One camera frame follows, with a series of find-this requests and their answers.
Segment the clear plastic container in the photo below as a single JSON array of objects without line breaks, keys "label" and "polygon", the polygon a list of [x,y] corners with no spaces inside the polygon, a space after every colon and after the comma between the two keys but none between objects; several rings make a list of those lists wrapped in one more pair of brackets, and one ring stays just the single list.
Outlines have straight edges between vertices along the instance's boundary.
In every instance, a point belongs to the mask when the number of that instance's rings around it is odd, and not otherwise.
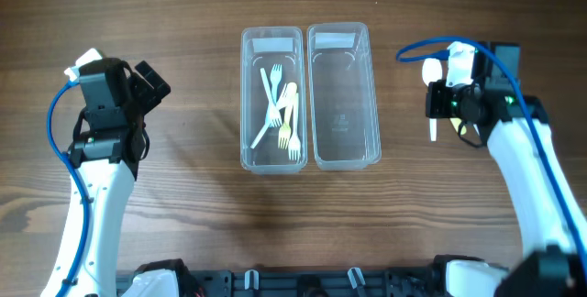
[{"label": "clear plastic container", "polygon": [[361,22],[307,30],[315,160],[322,171],[362,170],[382,157],[371,41]]},{"label": "clear plastic container", "polygon": [[297,173],[307,163],[303,35],[250,27],[241,37],[240,161],[257,174]]}]

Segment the white fork diagonal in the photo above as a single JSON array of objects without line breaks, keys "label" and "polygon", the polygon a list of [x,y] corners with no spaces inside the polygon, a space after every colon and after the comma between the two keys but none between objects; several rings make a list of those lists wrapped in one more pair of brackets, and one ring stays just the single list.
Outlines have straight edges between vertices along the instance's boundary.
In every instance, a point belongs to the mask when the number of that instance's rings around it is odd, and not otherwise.
[{"label": "white fork diagonal", "polygon": [[293,131],[289,140],[288,155],[289,159],[298,161],[301,154],[301,142],[298,136],[299,123],[299,93],[296,93],[293,98]]}]

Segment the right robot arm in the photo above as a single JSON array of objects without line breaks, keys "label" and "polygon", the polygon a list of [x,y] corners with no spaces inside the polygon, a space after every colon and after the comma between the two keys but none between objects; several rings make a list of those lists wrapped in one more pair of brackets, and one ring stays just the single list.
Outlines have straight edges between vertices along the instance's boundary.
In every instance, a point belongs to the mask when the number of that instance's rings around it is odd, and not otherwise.
[{"label": "right robot arm", "polygon": [[513,269],[482,260],[446,262],[449,296],[583,296],[586,218],[559,165],[548,115],[522,94],[516,44],[446,38],[448,48],[425,57],[426,116],[472,125],[496,161],[522,237]]}]

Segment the light blue plastic fork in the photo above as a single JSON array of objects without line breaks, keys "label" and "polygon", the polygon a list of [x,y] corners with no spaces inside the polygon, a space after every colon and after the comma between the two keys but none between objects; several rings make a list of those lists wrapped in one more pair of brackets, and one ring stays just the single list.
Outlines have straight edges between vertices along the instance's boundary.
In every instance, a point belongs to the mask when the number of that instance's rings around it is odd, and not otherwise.
[{"label": "light blue plastic fork", "polygon": [[270,82],[271,82],[271,95],[276,104],[277,102],[277,91],[279,83],[282,80],[282,65],[274,64],[271,69]]}]

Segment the yellow plastic spoon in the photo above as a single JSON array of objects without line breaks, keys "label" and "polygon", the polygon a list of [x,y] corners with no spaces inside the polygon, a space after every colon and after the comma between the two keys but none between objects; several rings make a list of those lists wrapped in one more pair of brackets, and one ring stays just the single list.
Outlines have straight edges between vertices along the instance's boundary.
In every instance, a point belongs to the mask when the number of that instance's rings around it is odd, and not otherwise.
[{"label": "yellow plastic spoon", "polygon": [[467,128],[465,126],[462,126],[461,123],[462,121],[457,118],[457,117],[452,117],[450,119],[451,124],[453,125],[455,131],[457,132],[457,134],[466,134],[467,133]]}]

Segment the right clear plastic container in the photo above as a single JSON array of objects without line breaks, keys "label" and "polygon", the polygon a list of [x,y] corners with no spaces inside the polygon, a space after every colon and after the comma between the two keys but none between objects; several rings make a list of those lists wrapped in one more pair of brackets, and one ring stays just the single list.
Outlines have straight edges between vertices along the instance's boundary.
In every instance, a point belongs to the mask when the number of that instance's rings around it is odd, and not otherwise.
[{"label": "right clear plastic container", "polygon": [[315,160],[322,171],[362,170],[382,157],[371,41],[361,22],[307,30]]}]

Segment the white fork handle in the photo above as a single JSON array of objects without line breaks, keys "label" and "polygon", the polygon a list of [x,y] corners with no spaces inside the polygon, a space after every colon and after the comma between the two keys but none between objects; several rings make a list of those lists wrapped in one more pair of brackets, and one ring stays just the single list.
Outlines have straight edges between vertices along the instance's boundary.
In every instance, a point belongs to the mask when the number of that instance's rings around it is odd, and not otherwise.
[{"label": "white fork handle", "polygon": [[269,79],[264,68],[260,69],[260,76],[268,99],[266,123],[269,127],[280,127],[282,125],[281,114],[272,98]]}]

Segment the white fork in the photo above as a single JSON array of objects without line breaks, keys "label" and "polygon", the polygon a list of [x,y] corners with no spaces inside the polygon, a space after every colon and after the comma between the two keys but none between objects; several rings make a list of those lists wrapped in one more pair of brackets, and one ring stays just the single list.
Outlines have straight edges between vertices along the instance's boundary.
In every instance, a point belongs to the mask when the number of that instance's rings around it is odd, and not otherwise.
[{"label": "white fork", "polygon": [[[284,109],[287,106],[289,106],[292,103],[292,97],[294,96],[294,92],[296,90],[297,90],[297,84],[295,82],[287,83],[283,87],[282,93],[277,100],[276,108],[278,110],[281,110],[281,109]],[[265,117],[265,124],[262,126],[262,128],[260,129],[260,132],[255,137],[255,139],[253,140],[253,142],[250,146],[252,149],[256,148],[256,146],[260,143],[261,139],[264,137],[265,133],[267,132],[267,130],[269,129],[270,126],[271,126],[271,121],[269,119],[269,113],[267,113],[266,117]]]}]

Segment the white spoon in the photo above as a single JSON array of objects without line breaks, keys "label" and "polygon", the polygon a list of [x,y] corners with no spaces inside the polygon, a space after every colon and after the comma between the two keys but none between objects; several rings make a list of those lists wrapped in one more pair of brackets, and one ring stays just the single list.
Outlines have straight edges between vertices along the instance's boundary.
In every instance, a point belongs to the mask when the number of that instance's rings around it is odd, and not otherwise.
[{"label": "white spoon", "polygon": [[[438,59],[428,58],[424,60],[422,67],[422,80],[426,86],[443,78],[443,68]],[[437,141],[437,120],[429,118],[429,136],[431,142]]]}]

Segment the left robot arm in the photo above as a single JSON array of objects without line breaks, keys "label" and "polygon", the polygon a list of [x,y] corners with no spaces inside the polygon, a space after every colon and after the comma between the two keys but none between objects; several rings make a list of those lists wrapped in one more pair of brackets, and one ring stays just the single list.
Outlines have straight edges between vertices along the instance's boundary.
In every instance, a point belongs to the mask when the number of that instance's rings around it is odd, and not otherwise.
[{"label": "left robot arm", "polygon": [[145,115],[171,87],[142,61],[135,67],[89,49],[65,70],[58,91],[74,87],[85,101],[65,150],[52,130],[56,105],[46,119],[47,138],[71,179],[68,214],[45,296],[115,296],[122,219],[150,150]]}]

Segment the yellow plastic fork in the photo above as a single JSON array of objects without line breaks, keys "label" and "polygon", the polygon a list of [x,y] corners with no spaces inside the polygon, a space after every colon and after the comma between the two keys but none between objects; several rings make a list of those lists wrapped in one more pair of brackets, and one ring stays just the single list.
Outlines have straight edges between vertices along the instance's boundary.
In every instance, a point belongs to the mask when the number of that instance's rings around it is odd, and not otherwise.
[{"label": "yellow plastic fork", "polygon": [[290,121],[294,110],[294,96],[297,93],[297,84],[295,82],[287,83],[278,100],[277,107],[284,110],[282,125],[279,128],[278,147],[287,149],[291,137],[292,129]]}]

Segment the left clear plastic container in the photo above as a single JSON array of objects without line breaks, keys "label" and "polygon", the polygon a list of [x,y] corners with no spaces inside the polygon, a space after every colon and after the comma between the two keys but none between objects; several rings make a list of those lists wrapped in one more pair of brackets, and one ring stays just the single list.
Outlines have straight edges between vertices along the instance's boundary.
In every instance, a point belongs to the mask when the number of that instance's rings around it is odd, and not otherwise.
[{"label": "left clear plastic container", "polygon": [[240,161],[257,174],[297,173],[307,163],[303,35],[250,27],[241,37]]}]

